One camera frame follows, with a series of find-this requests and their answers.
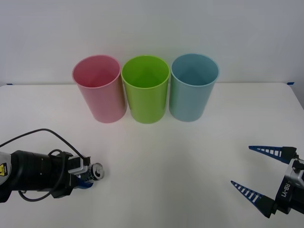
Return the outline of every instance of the pink cup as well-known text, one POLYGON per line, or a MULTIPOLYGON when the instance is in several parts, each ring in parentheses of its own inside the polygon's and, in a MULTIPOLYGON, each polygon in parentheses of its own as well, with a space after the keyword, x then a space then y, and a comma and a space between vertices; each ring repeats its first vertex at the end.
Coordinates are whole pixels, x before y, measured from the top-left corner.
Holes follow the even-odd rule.
POLYGON ((120 71, 119 62, 106 55, 85 58, 73 69, 73 80, 97 121, 112 123, 126 112, 120 71))

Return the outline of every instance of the white wall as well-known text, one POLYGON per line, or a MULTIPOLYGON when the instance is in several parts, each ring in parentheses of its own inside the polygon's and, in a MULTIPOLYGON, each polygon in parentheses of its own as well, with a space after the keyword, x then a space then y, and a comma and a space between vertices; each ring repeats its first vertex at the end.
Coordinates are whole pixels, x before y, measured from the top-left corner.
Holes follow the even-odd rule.
POLYGON ((2 0, 0 83, 71 83, 73 66, 99 53, 170 64, 198 52, 219 64, 220 82, 296 87, 303 10, 303 0, 2 0))

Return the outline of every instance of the green cup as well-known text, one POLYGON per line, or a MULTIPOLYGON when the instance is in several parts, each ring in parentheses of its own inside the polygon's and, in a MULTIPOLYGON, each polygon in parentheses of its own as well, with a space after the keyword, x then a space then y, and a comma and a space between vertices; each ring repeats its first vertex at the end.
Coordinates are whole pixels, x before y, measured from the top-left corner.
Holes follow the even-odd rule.
POLYGON ((122 68, 132 117, 144 124, 159 121, 165 113, 170 68, 155 56, 137 56, 122 68))

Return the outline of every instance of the yellow warning label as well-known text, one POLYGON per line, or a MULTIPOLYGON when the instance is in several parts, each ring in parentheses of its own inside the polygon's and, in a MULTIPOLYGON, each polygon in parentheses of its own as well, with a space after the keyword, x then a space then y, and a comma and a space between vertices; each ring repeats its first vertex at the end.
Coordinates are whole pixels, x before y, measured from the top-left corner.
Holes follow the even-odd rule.
POLYGON ((8 175, 8 169, 6 163, 0 165, 0 176, 4 177, 8 175))

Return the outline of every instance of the cup rim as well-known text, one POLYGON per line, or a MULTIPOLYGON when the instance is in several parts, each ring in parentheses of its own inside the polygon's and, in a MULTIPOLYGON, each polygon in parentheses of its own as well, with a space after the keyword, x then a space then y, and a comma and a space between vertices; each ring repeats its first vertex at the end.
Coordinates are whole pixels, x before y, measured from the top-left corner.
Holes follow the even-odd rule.
POLYGON ((122 67, 121 67, 119 61, 118 61, 116 58, 114 58, 113 56, 109 56, 109 55, 92 55, 92 56, 88 56, 88 57, 86 57, 86 58, 80 60, 80 61, 74 66, 74 68, 73 68, 73 70, 72 70, 72 79, 73 79, 73 81, 74 81, 78 86, 80 86, 80 87, 82 87, 82 88, 86 88, 86 89, 99 89, 99 88, 102 88, 102 87, 106 87, 106 86, 112 84, 113 82, 115 82, 115 81, 119 78, 119 76, 120 76, 120 74, 121 74, 121 71, 122 71, 122 67), (87 60, 88 58, 97 57, 97 56, 103 56, 103 57, 108 57, 108 58, 113 59, 113 60, 118 64, 118 66, 119 66, 118 75, 117 75, 111 82, 109 82, 108 84, 105 84, 105 85, 102 85, 102 86, 98 86, 98 87, 87 87, 87 86, 84 86, 84 85, 79 84, 79 83, 75 80, 75 78, 74 78, 74 71, 75 71, 75 68, 76 68, 81 62, 87 60))
POLYGON ((163 60, 163 59, 160 58, 160 57, 153 56, 153 55, 140 55, 140 56, 135 56, 135 57, 133 57, 133 58, 130 58, 128 61, 126 61, 126 63, 123 65, 122 70, 121 70, 121 75, 122 75, 123 82, 126 83, 128 86, 131 86, 131 87, 136 88, 136 89, 154 89, 154 88, 156 88, 156 87, 159 87, 159 86, 161 86, 162 84, 166 83, 166 81, 169 80, 170 74, 171 74, 171 69, 170 69, 170 66, 166 63, 166 61, 163 60), (133 86, 133 85, 131 85, 130 83, 128 83, 128 82, 125 80, 125 78, 124 78, 124 76, 123 76, 123 70, 124 70, 125 65, 126 65, 129 61, 131 61, 131 60, 133 60, 133 59, 136 59, 136 58, 139 58, 139 57, 143 57, 143 56, 154 57, 154 58, 160 59, 162 62, 164 62, 164 63, 166 64, 166 66, 167 66, 169 72, 168 72, 168 76, 166 77, 166 79, 165 79, 162 83, 160 83, 160 84, 158 84, 158 85, 156 85, 156 86, 153 86, 153 87, 142 88, 142 87, 133 86))
POLYGON ((206 55, 203 55, 203 54, 200 54, 200 53, 187 53, 187 54, 182 54, 182 55, 180 55, 180 56, 178 56, 178 57, 175 58, 175 60, 174 60, 174 61, 172 62, 172 64, 171 64, 171 73, 172 73, 172 76, 173 76, 177 81, 179 81, 180 83, 183 83, 183 84, 186 85, 186 86, 191 86, 191 87, 205 87, 205 86, 209 86, 209 85, 213 84, 213 83, 217 80, 217 78, 219 77, 219 66, 218 66, 218 64, 217 64, 212 58, 210 58, 210 57, 208 57, 208 56, 206 56, 206 55), (174 75, 173 70, 172 70, 172 66, 173 66, 173 63, 174 63, 179 57, 187 56, 187 55, 198 55, 198 56, 203 56, 203 57, 206 57, 206 58, 210 59, 212 62, 214 62, 215 65, 216 65, 217 68, 218 68, 218 75, 216 76, 216 78, 215 78, 212 82, 210 82, 210 83, 208 83, 208 84, 205 84, 205 85, 191 85, 191 84, 187 84, 187 83, 184 83, 183 81, 179 80, 179 79, 174 75))

